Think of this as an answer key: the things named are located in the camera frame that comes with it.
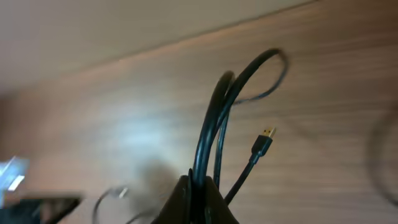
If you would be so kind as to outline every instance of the wooden surface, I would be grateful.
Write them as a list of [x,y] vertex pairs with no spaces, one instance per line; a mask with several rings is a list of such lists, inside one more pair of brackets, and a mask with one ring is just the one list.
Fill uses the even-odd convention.
[[[1,156],[30,159],[25,191],[96,198],[128,183],[167,192],[193,164],[221,74],[282,47],[291,60],[282,86],[231,113],[223,194],[257,135],[278,127],[233,200],[234,215],[241,223],[396,223],[398,208],[375,190],[368,165],[380,158],[376,175],[398,189],[397,6],[318,1],[42,82],[3,99]],[[267,62],[240,96],[264,91],[279,72],[278,60]],[[89,223],[90,206],[77,211],[79,222]]]

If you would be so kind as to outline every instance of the wood grain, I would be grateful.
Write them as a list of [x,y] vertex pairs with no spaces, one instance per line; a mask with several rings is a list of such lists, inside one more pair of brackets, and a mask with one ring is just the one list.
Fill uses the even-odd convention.
[[[92,199],[120,183],[168,191],[193,164],[221,74],[282,47],[291,61],[282,86],[231,113],[223,194],[257,135],[278,127],[231,203],[234,215],[241,223],[396,223],[398,209],[375,190],[368,165],[369,151],[383,150],[380,176],[396,192],[397,6],[318,1],[39,83],[2,100],[1,156],[30,159],[24,190]],[[264,91],[279,72],[277,59],[267,62],[241,96]],[[370,149],[378,134],[380,148]],[[76,220],[88,223],[90,206]]]

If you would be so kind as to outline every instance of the black cable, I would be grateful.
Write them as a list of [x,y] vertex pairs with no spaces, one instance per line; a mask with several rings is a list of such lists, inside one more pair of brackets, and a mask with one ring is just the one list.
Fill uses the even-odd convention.
[[[236,97],[239,95],[239,92],[243,89],[243,86],[247,83],[249,78],[257,71],[257,69],[268,59],[271,57],[278,55],[282,62],[284,63],[283,70],[278,78],[278,80],[264,93],[257,95],[252,98],[237,100]],[[203,122],[202,130],[199,137],[199,142],[197,146],[197,153],[195,155],[195,162],[193,164],[193,184],[197,189],[202,189],[203,184],[206,177],[207,165],[210,156],[211,145],[213,144],[215,134],[217,130],[219,130],[222,126],[223,134],[219,135],[218,139],[218,147],[216,150],[216,161],[215,161],[215,170],[214,175],[217,179],[217,183],[220,181],[220,172],[221,172],[221,156],[223,150],[223,142],[225,137],[225,129],[226,124],[224,126],[223,122],[227,117],[232,105],[238,105],[246,101],[251,100],[259,100],[270,95],[274,90],[278,88],[278,86],[282,83],[288,69],[288,61],[285,53],[280,49],[269,49],[256,57],[239,75],[239,77],[232,82],[232,85],[225,93],[226,78],[221,77],[220,81],[217,84],[213,92],[213,96],[211,97],[210,105],[208,107],[208,111],[205,116],[205,121]],[[218,87],[219,85],[223,85],[223,91]]]
[[225,196],[224,201],[225,201],[225,203],[227,205],[229,205],[229,203],[231,203],[232,199],[234,198],[234,196],[236,195],[238,190],[242,187],[244,181],[246,180],[246,178],[250,174],[250,171],[251,171],[251,169],[253,169],[254,165],[255,165],[254,162],[252,162],[252,161],[248,162],[248,164],[244,168],[242,174],[239,176],[238,180],[235,182],[235,184],[233,185],[231,190]]
[[220,132],[218,133],[217,148],[216,148],[216,159],[214,162],[214,174],[213,180],[216,187],[220,187],[220,175],[221,175],[221,158],[223,157],[223,147],[226,132],[226,125],[228,123],[229,115],[227,114],[224,118],[223,124],[221,124]]
[[[112,191],[113,191],[112,189],[107,190],[96,201],[96,203],[94,205],[93,213],[92,213],[92,216],[91,216],[92,224],[99,224],[99,221],[98,221],[98,209],[100,207],[101,202],[104,200],[104,198],[106,198]],[[132,217],[129,221],[126,222],[126,224],[132,224],[134,221],[137,221],[140,218],[155,217],[156,215],[157,215],[157,212],[155,211],[155,209],[148,209],[148,210],[140,212],[137,215],[135,215],[134,217]]]

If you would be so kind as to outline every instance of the wooden panel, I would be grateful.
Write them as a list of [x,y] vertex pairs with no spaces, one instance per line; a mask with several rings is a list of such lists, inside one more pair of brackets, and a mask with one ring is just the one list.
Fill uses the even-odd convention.
[[[380,176],[396,190],[397,6],[318,1],[32,86],[3,99],[2,157],[30,159],[24,190],[81,190],[96,198],[128,183],[137,192],[167,192],[193,164],[220,75],[283,47],[291,69],[282,86],[231,114],[223,194],[256,136],[269,125],[279,129],[231,204],[236,218],[395,223],[397,209],[373,187],[367,159],[383,149],[388,166]],[[278,60],[267,62],[241,96],[265,90],[279,72]],[[371,147],[380,133],[390,134],[381,139],[386,143],[376,138],[379,147]],[[77,211],[81,222],[89,221],[91,206]]]
[[1,1],[0,95],[309,1]]

